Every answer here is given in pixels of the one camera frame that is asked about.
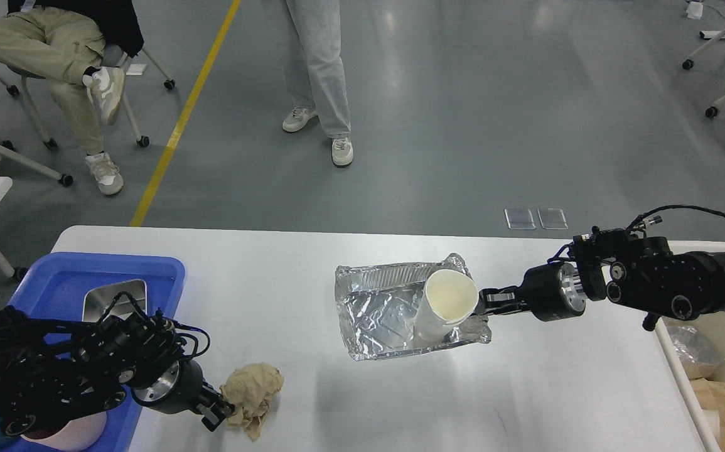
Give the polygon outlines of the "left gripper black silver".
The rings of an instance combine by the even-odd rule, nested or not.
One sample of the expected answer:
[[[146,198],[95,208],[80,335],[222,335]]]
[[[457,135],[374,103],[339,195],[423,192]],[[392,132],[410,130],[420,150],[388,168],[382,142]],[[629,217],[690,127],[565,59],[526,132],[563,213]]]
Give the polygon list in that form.
[[[194,360],[176,361],[149,387],[132,388],[131,394],[140,406],[162,414],[195,412],[210,432],[236,411],[221,392],[204,384],[202,368]]]

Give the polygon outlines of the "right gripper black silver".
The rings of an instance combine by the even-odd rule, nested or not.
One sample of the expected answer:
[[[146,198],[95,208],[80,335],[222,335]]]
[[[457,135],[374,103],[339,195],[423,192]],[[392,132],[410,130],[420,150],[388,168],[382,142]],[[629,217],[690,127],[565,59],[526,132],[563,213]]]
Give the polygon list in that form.
[[[585,313],[587,301],[606,297],[602,264],[554,261],[528,269],[519,286],[479,291],[476,314],[512,315],[531,311],[538,320],[568,320]]]

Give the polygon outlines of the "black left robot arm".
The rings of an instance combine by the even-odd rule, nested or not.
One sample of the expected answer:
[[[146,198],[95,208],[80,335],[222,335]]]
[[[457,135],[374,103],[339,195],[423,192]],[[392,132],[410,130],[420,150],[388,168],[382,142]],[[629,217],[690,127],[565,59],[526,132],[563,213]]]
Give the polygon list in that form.
[[[34,320],[0,309],[0,430],[21,436],[119,407],[201,416],[208,430],[236,406],[203,378],[202,330],[149,315],[121,291],[96,321]]]

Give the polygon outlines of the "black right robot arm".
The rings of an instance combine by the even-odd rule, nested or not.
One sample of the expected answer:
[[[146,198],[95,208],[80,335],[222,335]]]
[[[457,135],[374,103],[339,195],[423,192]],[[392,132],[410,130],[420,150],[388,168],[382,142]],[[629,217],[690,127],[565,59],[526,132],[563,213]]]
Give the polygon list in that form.
[[[519,286],[480,290],[475,315],[528,311],[541,321],[568,320],[581,316],[587,301],[606,299],[644,312],[642,326],[653,331],[661,318],[692,321],[725,312],[725,252],[674,254],[665,237],[647,234],[664,210],[644,212],[625,228],[595,226],[575,235],[545,264],[528,269]]]

